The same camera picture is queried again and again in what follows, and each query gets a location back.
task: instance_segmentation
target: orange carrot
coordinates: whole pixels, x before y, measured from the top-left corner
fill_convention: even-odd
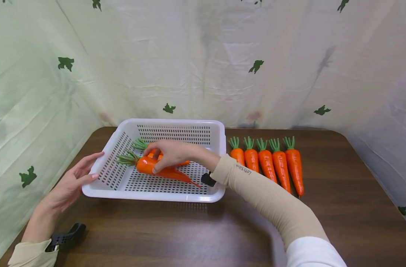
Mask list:
[[[246,167],[259,172],[259,163],[257,161],[257,152],[253,149],[254,140],[250,139],[250,137],[244,138],[244,144],[246,146],[246,151],[244,152],[244,162],[246,163]]]
[[[187,182],[187,183],[192,183],[193,185],[201,188],[200,185],[197,185],[194,183],[186,174],[176,170],[173,167],[166,167],[162,169],[159,173],[153,174],[152,169],[154,169],[155,164],[157,161],[153,158],[150,158],[148,156],[144,156],[139,158],[135,154],[133,154],[130,151],[126,151],[127,155],[118,155],[118,163],[119,164],[124,164],[127,166],[136,166],[136,169],[138,172],[142,174],[149,174],[149,175],[157,175],[161,176],[164,178],[169,178],[173,180],[178,180],[182,182]]]
[[[239,140],[236,137],[230,138],[230,145],[232,147],[231,157],[236,159],[238,163],[244,166],[244,152],[243,149],[239,148]]]
[[[256,143],[259,149],[258,153],[259,164],[261,164],[262,171],[264,172],[265,177],[277,183],[277,178],[275,177],[275,171],[273,166],[273,157],[271,156],[271,152],[267,150],[267,142],[265,142],[261,138],[261,141],[257,139]]]
[[[301,163],[301,154],[297,151],[295,147],[295,136],[290,138],[283,138],[287,150],[285,151],[285,157],[287,161],[287,166],[289,167],[290,176],[292,177],[293,184],[296,188],[296,193],[298,197],[301,197],[304,194],[304,181],[302,179],[302,163]]]
[[[138,138],[132,142],[132,147],[139,149],[141,151],[144,151],[146,149],[146,147],[149,146],[150,144],[152,144],[152,143],[149,143],[147,145],[144,140],[142,140],[141,138]],[[148,156],[152,157],[154,155],[154,153],[155,153],[155,149],[150,151]],[[161,152],[160,155],[158,156],[158,160],[160,160],[162,157],[163,157],[163,152]],[[179,163],[178,166],[185,166],[188,164],[189,164],[189,160]]]
[[[287,171],[287,161],[285,159],[285,153],[280,151],[280,141],[277,138],[270,140],[270,146],[273,149],[273,163],[274,169],[277,173],[278,180],[281,186],[289,193],[290,191],[290,180],[289,180],[289,172]]]

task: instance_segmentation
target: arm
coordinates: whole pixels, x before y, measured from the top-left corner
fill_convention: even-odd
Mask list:
[[[37,205],[29,219],[22,241],[14,248],[9,267],[53,267],[57,250],[45,252],[60,215],[80,196],[81,186],[98,175],[89,175],[94,161],[103,153],[84,157],[65,173],[59,183]]]
[[[166,163],[175,164],[189,159],[205,166],[212,172],[214,180],[236,191],[267,218],[281,234],[287,266],[346,266],[313,211],[275,182],[239,165],[228,155],[219,157],[200,146],[174,143],[165,147],[164,141],[160,141],[147,149],[159,147],[163,151],[163,159],[173,158],[166,158]]]

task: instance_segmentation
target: white plastic basket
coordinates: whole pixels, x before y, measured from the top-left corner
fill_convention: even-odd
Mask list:
[[[223,197],[223,185],[216,183],[210,187],[201,183],[201,176],[208,170],[195,162],[178,167],[178,170],[202,188],[141,174],[135,166],[116,163],[116,156],[124,154],[126,149],[138,156],[143,154],[143,151],[132,148],[132,141],[137,138],[148,144],[162,139],[177,140],[203,146],[220,156],[226,153],[225,127],[219,121],[129,119],[118,126],[103,149],[105,154],[93,165],[90,173],[98,173],[100,177],[83,186],[86,196],[179,202],[216,202]]]

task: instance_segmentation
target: fabric wall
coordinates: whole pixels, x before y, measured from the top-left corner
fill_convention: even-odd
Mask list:
[[[406,217],[406,0],[0,0],[0,256],[127,118],[338,131]]]

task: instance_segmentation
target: black strap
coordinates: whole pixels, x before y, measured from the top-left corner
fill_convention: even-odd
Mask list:
[[[202,183],[210,187],[215,186],[216,181],[210,177],[211,172],[202,175]]]
[[[71,242],[74,239],[81,237],[86,230],[86,225],[83,223],[76,223],[72,226],[68,233],[60,233],[52,235],[52,242],[46,249],[46,252],[54,251],[58,245],[63,245]]]

